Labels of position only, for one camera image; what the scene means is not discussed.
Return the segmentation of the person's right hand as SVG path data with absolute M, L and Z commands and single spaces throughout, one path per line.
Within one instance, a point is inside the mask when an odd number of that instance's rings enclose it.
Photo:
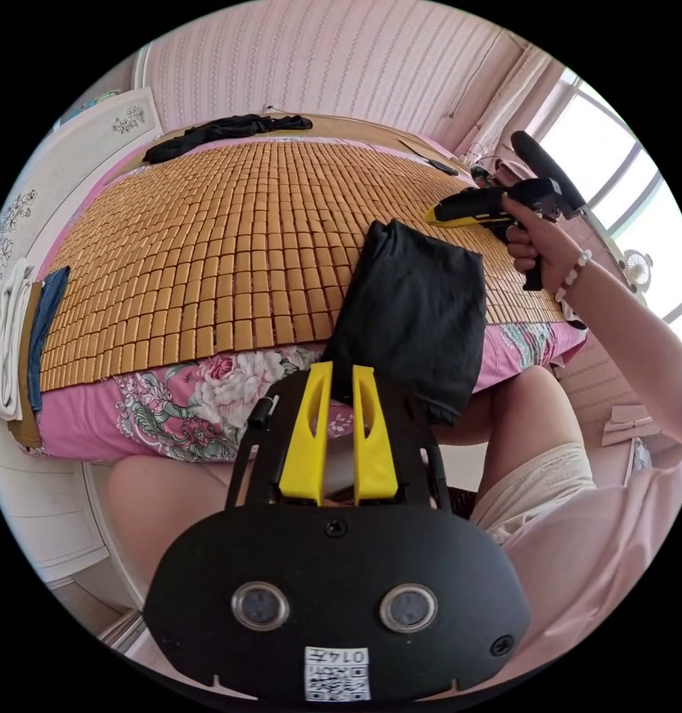
M 546 221 L 528 207 L 502 195 L 501 206 L 515 219 L 506 231 L 507 252 L 521 273 L 539 268 L 543 287 L 556 302 L 569 302 L 591 253 L 583 250 L 561 227 Z

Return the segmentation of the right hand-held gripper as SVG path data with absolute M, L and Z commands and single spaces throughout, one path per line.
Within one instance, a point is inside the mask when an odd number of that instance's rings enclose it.
M 434 210 L 425 214 L 423 221 L 435 227 L 483 226 L 491 231 L 507 250 L 506 231 L 514 224 L 515 219 L 506 214 L 501 206 L 503 194 L 528 207 L 546 221 L 558 225 L 556 214 L 562 193 L 559 184 L 549 178 L 524 180 L 509 188 L 465 189 L 437 203 Z M 521 274 L 525 278 L 524 290 L 545 290 L 538 267 Z

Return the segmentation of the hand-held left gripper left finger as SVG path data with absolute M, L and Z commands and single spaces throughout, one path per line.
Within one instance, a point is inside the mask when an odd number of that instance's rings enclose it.
M 323 500 L 332 364 L 317 362 L 309 371 L 297 375 L 305 375 L 306 381 L 282 467 L 279 490 L 286 499 L 319 506 Z

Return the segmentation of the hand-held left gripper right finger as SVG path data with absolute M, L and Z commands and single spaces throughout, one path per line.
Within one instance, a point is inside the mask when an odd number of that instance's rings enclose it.
M 354 503 L 390 501 L 398 481 L 374 369 L 352 368 Z

